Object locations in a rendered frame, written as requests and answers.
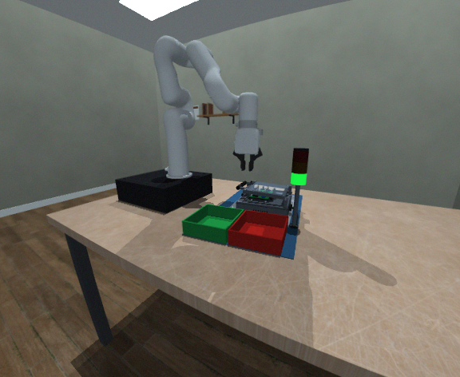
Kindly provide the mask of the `red open-top bin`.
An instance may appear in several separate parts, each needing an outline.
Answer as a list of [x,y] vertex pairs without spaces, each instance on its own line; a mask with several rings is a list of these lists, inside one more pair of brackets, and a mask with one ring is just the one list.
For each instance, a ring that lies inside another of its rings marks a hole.
[[288,217],[245,210],[228,230],[228,244],[280,256],[288,230]]

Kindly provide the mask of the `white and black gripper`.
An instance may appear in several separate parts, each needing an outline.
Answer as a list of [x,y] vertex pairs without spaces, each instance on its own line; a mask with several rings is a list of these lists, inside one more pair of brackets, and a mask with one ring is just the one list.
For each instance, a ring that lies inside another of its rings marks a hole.
[[254,160],[263,155],[259,144],[260,133],[257,128],[239,128],[236,130],[233,155],[240,159],[240,168],[242,171],[245,170],[244,154],[250,154],[249,172],[253,170]]

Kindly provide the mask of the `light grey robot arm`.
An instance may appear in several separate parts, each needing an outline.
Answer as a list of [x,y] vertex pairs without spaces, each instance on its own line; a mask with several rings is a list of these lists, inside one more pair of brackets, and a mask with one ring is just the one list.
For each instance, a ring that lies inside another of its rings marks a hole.
[[185,130],[195,124],[191,95],[187,89],[180,87],[173,62],[197,71],[215,106],[223,112],[239,114],[238,128],[257,128],[257,94],[242,93],[236,96],[231,93],[220,76],[220,67],[214,61],[212,52],[202,42],[193,40],[184,46],[173,37],[163,36],[154,47],[153,59],[162,100],[176,107],[167,109],[163,116],[169,159],[169,166],[165,169],[168,171],[167,178],[192,176],[188,168]]

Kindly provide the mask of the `green bin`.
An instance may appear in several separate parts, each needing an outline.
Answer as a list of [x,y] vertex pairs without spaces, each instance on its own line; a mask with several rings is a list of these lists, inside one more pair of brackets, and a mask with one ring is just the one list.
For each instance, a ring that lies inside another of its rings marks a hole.
[[182,220],[183,234],[226,244],[228,230],[244,209],[206,204]]

